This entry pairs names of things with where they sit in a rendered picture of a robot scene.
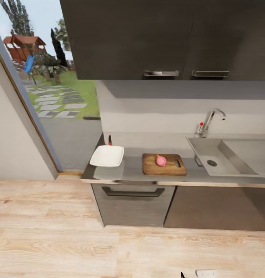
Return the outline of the vidalia onion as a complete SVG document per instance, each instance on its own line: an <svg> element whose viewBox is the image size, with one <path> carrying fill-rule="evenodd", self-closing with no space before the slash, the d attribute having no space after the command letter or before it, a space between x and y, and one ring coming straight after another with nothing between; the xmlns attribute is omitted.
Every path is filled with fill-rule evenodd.
<svg viewBox="0 0 265 278"><path fill-rule="evenodd" d="M158 155L157 155L158 156ZM159 166L165 166L166 164L166 159L162 156L158 156L157 160L156 160L157 164Z"/></svg>

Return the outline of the bowl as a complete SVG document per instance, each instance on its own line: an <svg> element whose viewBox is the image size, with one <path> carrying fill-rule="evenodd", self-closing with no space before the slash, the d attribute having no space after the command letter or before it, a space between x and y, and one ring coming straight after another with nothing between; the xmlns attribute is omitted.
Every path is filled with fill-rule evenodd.
<svg viewBox="0 0 265 278"><path fill-rule="evenodd" d="M99 146L92 155L90 164L103 168L116 168L121 164L123 154L123 147Z"/></svg>

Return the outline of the cutting board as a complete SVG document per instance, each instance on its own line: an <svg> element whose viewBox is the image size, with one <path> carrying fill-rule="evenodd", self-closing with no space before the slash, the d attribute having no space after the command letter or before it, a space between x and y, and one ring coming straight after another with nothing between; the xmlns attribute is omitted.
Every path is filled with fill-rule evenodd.
<svg viewBox="0 0 265 278"><path fill-rule="evenodd" d="M156 162L158 156L166 159L165 166L159 166ZM178 161L180 168L176 166ZM179 154L143 154L143 173L145 175L181 175L185 176L187 170Z"/></svg>

